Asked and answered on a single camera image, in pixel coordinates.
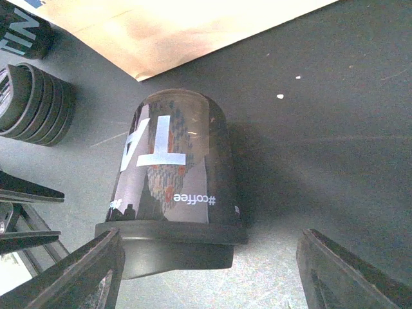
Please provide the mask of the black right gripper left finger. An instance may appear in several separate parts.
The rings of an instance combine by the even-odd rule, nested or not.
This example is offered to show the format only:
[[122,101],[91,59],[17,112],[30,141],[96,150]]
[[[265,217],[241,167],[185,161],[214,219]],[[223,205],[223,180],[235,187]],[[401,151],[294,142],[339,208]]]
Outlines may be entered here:
[[1,308],[115,308],[125,264],[118,229],[107,230],[1,296]]

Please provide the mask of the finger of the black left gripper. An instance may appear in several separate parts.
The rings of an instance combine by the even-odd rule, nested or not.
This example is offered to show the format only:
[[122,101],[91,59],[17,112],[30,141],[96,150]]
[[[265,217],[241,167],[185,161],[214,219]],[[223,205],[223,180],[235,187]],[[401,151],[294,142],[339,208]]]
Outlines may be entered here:
[[0,254],[47,245],[59,240],[60,231],[7,232],[1,234]]
[[63,203],[65,195],[1,171],[1,201],[12,203]]

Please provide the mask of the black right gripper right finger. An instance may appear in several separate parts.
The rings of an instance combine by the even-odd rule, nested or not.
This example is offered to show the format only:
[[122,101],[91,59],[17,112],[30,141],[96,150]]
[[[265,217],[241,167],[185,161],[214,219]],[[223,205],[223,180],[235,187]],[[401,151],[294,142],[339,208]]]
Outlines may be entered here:
[[315,229],[306,229],[296,260],[309,308],[411,308],[398,282]]

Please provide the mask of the single black lid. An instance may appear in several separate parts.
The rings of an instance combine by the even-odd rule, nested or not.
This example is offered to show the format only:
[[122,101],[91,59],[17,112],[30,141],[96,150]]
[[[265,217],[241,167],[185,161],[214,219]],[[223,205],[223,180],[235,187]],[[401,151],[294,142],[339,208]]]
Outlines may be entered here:
[[143,100],[106,220],[241,225],[229,130],[215,101],[184,89]]

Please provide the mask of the blue checkered paper bag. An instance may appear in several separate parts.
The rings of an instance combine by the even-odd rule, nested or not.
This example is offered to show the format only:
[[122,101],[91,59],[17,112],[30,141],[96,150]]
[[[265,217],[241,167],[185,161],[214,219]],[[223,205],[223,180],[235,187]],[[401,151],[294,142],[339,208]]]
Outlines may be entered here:
[[330,4],[330,0],[18,1],[137,81]]

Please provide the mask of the stack of black lids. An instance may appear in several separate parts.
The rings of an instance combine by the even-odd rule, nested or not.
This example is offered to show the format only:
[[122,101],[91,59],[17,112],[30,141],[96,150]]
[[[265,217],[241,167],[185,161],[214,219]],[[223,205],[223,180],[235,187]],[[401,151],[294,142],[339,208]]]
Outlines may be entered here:
[[28,63],[1,69],[1,136],[52,147],[75,115],[73,86]]

